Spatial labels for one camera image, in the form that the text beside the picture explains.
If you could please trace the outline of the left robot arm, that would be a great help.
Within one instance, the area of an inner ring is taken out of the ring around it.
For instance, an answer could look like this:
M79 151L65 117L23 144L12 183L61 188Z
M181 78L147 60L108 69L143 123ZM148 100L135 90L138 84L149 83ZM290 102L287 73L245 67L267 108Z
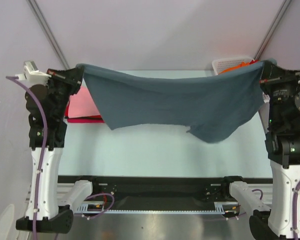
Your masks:
M68 70L37 70L26 62L23 73L11 81L25 89L29 147L32 157L30 198L25 215L16 221L16 229L36 233L67 234L75 210L88 198L95 200L101 188L80 179L61 198L57 198L58 172L67 123L65 113L70 97L77 94L83 80L84 67Z

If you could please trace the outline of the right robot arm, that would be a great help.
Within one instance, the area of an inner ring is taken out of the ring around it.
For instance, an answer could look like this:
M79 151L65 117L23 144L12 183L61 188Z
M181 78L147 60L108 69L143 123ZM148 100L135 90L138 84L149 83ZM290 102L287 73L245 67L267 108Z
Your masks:
M272 205L241 178L226 179L221 196L237 200L256 240L300 240L300 70L263 63L262 91L269 96L265 146L272 170Z

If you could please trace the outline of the grey blue t shirt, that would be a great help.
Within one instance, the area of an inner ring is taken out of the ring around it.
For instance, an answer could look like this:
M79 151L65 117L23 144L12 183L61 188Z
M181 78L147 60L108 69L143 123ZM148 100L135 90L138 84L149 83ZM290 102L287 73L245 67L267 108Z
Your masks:
M264 62L214 76L139 77L82 64L86 87L111 129L177 125L206 143L227 139L264 104Z

